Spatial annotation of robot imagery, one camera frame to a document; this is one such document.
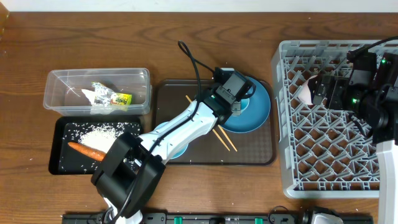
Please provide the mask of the pink cup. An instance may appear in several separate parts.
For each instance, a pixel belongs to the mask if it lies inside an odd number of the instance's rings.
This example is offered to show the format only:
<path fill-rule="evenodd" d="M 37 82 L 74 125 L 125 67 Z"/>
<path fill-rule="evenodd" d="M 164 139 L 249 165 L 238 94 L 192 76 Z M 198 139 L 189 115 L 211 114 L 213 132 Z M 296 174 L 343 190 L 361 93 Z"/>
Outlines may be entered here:
<path fill-rule="evenodd" d="M 313 105 L 313 99 L 315 97 L 315 90 L 317 89 L 318 76 L 311 76 L 302 85 L 302 91 L 298 95 L 298 99 L 306 105 Z"/>

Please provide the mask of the foil snack wrapper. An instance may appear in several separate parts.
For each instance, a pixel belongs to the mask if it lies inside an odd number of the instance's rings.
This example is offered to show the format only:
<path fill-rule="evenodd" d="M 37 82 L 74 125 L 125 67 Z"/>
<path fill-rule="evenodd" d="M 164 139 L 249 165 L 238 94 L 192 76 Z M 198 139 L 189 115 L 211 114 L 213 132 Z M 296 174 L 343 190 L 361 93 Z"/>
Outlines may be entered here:
<path fill-rule="evenodd" d="M 126 93 L 117 93 L 100 82 L 93 82 L 94 98 L 92 105 L 130 105 L 133 96 Z"/>

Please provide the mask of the light blue cup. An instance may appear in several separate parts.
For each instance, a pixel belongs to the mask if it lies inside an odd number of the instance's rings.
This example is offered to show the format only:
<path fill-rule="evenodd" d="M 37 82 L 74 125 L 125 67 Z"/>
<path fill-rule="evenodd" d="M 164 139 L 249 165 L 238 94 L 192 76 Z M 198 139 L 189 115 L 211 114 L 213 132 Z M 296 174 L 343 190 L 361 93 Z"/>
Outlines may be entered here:
<path fill-rule="evenodd" d="M 240 103 L 241 103 L 241 111 L 244 111 L 249 105 L 249 98 L 242 99 Z"/>

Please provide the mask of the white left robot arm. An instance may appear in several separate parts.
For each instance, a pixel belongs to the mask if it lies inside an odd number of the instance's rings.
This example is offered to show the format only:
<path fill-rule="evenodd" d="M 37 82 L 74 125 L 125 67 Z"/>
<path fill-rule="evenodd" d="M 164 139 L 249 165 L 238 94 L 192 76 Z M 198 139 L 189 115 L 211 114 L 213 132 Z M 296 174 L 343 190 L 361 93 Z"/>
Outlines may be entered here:
<path fill-rule="evenodd" d="M 256 85 L 233 68 L 216 68 L 214 83 L 198 94 L 189 106 L 165 125 L 149 133 L 120 135 L 91 182 L 105 199 L 105 223 L 139 223 L 141 208 L 156 189 L 165 165 L 186 145 L 225 123 L 233 105 L 250 98 Z"/>

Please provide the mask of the white paper napkin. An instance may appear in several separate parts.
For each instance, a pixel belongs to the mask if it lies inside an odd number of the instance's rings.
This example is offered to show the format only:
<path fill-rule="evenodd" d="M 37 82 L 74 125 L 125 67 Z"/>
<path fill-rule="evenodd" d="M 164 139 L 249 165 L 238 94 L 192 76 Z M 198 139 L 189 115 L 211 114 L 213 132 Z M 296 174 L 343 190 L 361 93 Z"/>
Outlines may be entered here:
<path fill-rule="evenodd" d="M 88 99 L 90 104 L 94 105 L 95 104 L 95 97 L 96 97 L 95 92 L 91 91 L 91 90 L 87 90 L 87 89 L 82 89 L 81 91 L 86 96 L 86 98 Z"/>

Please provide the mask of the orange carrot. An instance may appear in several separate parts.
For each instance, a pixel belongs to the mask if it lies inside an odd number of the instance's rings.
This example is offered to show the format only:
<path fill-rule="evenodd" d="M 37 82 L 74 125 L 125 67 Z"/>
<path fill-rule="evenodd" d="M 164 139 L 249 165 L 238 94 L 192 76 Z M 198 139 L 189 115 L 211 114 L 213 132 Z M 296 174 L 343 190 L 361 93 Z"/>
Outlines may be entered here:
<path fill-rule="evenodd" d="M 78 151 L 79 153 L 81 153 L 87 157 L 90 157 L 96 161 L 102 161 L 106 156 L 106 153 L 103 151 L 99 151 L 97 149 L 93 149 L 91 147 L 84 146 L 82 144 L 78 144 L 76 142 L 69 142 L 68 145 L 72 149 L 74 149 L 74 150 Z"/>

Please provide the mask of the light blue bowl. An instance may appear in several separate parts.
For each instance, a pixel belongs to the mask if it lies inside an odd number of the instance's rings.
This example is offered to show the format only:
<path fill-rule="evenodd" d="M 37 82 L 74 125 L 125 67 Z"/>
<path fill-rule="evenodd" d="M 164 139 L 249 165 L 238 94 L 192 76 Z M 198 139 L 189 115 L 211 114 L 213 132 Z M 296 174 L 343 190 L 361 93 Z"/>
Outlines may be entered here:
<path fill-rule="evenodd" d="M 158 129 L 160 129 L 161 127 L 163 127 L 164 125 L 166 125 L 167 124 L 167 121 L 166 122 L 163 122 L 163 123 L 160 123 L 160 124 L 158 124 L 156 127 L 155 127 L 155 131 L 156 130 L 158 130 Z M 183 148 L 181 148 L 181 150 L 179 150 L 176 154 L 174 154 L 174 156 L 172 157 L 172 159 L 176 159 L 176 158 L 178 158 L 178 157 L 180 157 L 182 154 L 184 154 L 184 152 L 187 150 L 187 148 L 188 148 L 188 144 L 186 144 Z"/>

